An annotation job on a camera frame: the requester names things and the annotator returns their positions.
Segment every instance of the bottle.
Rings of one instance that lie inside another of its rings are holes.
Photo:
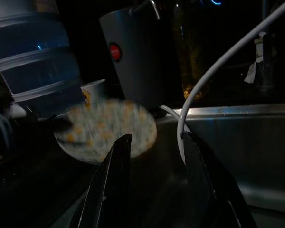
[[[173,5],[172,30],[180,65],[184,97],[187,99],[198,80],[208,69],[204,26],[199,11],[202,1],[176,0]],[[208,86],[195,99],[203,97]]]

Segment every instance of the cup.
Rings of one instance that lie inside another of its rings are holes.
[[[105,79],[85,84],[81,87],[81,91],[84,95],[85,102],[88,104],[98,102],[108,97],[105,88]]]
[[[124,8],[99,21],[124,97],[146,108],[165,100],[167,66],[159,43],[159,24],[150,9]]]

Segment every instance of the plastic container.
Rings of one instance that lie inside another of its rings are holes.
[[[59,16],[30,13],[0,18],[0,59],[46,48],[69,46]]]
[[[58,13],[55,0],[0,0],[0,18],[30,12]]]
[[[37,118],[49,118],[63,114],[69,107],[85,101],[81,85],[80,79],[66,80],[15,94],[13,98],[18,105],[35,114]]]
[[[33,51],[0,60],[0,72],[13,94],[79,77],[69,47]]]

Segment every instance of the plate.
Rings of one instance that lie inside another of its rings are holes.
[[[80,104],[64,117],[73,127],[54,132],[59,146],[82,162],[100,164],[115,140],[132,134],[131,158],[135,158],[156,141],[156,122],[143,107],[129,101],[103,100]]]

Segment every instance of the gray cup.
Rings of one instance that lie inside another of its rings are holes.
[[[126,99],[147,108],[164,99],[164,71],[156,44],[152,8],[131,14],[120,9],[100,18],[100,25]]]

